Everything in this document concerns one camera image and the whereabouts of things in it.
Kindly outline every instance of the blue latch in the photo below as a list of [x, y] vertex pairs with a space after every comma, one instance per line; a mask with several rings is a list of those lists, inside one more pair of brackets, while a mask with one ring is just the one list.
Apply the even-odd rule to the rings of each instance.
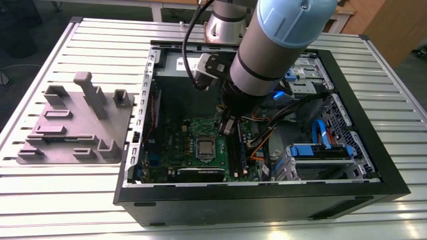
[[314, 156], [314, 149], [311, 145], [294, 145], [290, 147], [293, 157]]
[[287, 70], [287, 73], [285, 75], [285, 79], [289, 81], [289, 82], [295, 82], [299, 77], [293, 73], [291, 69]]
[[353, 158], [355, 156], [354, 148], [349, 145], [346, 145], [349, 156]]

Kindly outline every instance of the gray cylinder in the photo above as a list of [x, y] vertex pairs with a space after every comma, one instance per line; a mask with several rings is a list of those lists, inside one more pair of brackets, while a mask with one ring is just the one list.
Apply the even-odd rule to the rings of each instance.
[[221, 1], [214, 2], [214, 13], [229, 19], [238, 19], [247, 15], [247, 8]]
[[306, 48], [278, 45], [267, 37], [255, 11], [230, 69], [235, 86], [253, 96], [270, 94]]
[[206, 38], [210, 43], [239, 44], [247, 31], [247, 8], [214, 2], [214, 12], [206, 26]]

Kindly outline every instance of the cpu socket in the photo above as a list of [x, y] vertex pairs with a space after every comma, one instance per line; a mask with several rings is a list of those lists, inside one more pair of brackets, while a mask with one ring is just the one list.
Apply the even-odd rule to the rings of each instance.
[[199, 136], [195, 140], [195, 157], [202, 162], [210, 162], [215, 159], [215, 137], [214, 136]]

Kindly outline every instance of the motherboard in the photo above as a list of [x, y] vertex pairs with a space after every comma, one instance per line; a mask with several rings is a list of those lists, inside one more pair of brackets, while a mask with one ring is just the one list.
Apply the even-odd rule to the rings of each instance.
[[143, 156], [142, 179], [147, 183], [251, 182], [259, 180], [255, 164], [247, 165], [251, 123], [239, 123], [233, 136], [219, 134], [218, 119], [166, 120], [161, 153]]

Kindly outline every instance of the red wire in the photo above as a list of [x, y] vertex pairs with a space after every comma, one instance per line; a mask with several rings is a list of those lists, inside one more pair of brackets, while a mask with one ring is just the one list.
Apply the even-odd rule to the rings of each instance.
[[338, 144], [337, 140], [335, 140], [335, 137], [333, 136], [330, 130], [327, 130], [326, 133], [327, 133], [327, 137], [329, 137], [329, 140], [330, 140], [331, 144]]
[[330, 142], [331, 144], [334, 144], [334, 139], [331, 139], [330, 133], [327, 132], [326, 135], [327, 135], [327, 140], [329, 140], [329, 142]]
[[143, 141], [143, 144], [147, 142], [147, 140], [150, 138], [150, 135], [151, 135], [151, 133], [154, 131], [154, 128], [155, 128], [155, 96], [151, 93], [151, 128], [150, 128], [150, 131], [149, 131], [147, 138]]

